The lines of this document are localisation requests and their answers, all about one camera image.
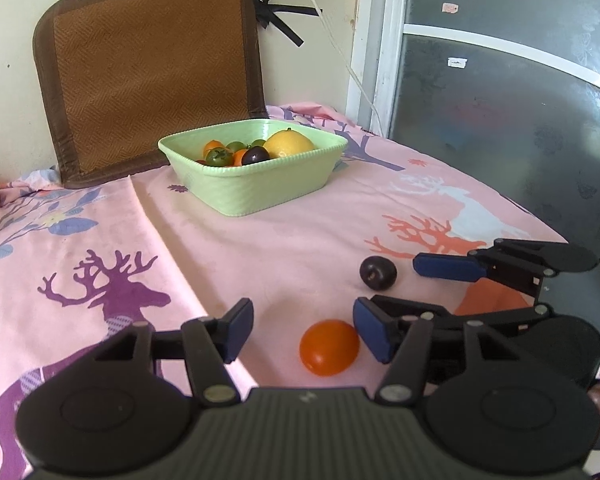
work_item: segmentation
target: wall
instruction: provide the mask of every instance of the wall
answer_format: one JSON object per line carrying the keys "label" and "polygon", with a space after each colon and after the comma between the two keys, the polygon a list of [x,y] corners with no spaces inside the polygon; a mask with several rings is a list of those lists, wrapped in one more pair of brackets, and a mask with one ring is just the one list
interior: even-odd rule
{"label": "wall", "polygon": [[[0,180],[56,163],[33,61],[40,16],[58,0],[0,0]],[[317,0],[350,56],[356,0]],[[309,0],[272,3],[310,5]],[[304,39],[298,48],[277,29],[260,31],[268,104],[314,100],[344,111],[348,74],[318,18],[282,14]]]}

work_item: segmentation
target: green tomato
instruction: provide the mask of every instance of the green tomato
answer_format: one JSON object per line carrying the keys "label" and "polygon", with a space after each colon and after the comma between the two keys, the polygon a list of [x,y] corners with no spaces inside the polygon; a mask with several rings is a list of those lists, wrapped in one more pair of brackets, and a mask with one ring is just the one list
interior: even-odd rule
{"label": "green tomato", "polygon": [[226,148],[214,148],[206,154],[205,162],[208,166],[224,168],[234,163],[234,154]]}
{"label": "green tomato", "polygon": [[229,149],[232,152],[236,153],[236,152],[239,152],[240,150],[246,150],[247,149],[247,145],[244,144],[243,142],[240,142],[239,140],[234,140],[234,142],[229,142],[227,144],[227,149]]}

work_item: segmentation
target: brown cushion border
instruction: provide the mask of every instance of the brown cushion border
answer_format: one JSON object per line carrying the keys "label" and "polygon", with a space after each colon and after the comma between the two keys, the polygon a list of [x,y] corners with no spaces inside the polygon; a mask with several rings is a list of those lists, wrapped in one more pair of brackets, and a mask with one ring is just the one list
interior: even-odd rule
{"label": "brown cushion border", "polygon": [[[102,170],[80,173],[78,154],[64,109],[56,59],[54,19],[60,14],[102,1],[104,0],[59,0],[42,15],[33,35],[33,56],[38,70],[42,101],[54,149],[58,156],[62,182],[69,189],[97,186],[127,174],[158,168],[168,163],[156,146],[154,152],[131,158]],[[252,118],[266,118],[268,115],[262,90],[257,22],[252,0],[242,0],[242,33],[246,58],[248,115]]]}

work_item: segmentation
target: blue gripper pad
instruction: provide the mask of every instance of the blue gripper pad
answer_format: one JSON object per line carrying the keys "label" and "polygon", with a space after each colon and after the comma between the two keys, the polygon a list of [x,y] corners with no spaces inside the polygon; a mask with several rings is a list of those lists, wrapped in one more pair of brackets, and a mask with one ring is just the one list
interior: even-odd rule
{"label": "blue gripper pad", "polygon": [[413,270],[426,278],[442,278],[456,282],[477,282],[487,276],[487,270],[475,258],[452,254],[416,254]]}
{"label": "blue gripper pad", "polygon": [[376,360],[384,364],[394,358],[388,329],[391,322],[393,319],[371,300],[358,298],[354,302],[353,325]]}
{"label": "blue gripper pad", "polygon": [[242,346],[251,334],[253,302],[249,298],[242,298],[222,316],[220,321],[227,323],[226,355],[224,355],[223,361],[229,364],[238,358]]}

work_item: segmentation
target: screw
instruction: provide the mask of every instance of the screw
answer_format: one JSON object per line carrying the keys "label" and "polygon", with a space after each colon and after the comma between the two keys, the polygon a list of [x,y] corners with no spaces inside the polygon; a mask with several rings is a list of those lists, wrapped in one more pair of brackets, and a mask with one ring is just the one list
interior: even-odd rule
{"label": "screw", "polygon": [[382,387],[380,397],[387,402],[404,402],[411,397],[411,389],[401,384],[389,384]]}
{"label": "screw", "polygon": [[227,402],[235,397],[235,390],[225,384],[214,384],[209,386],[202,394],[206,400],[215,404]]}

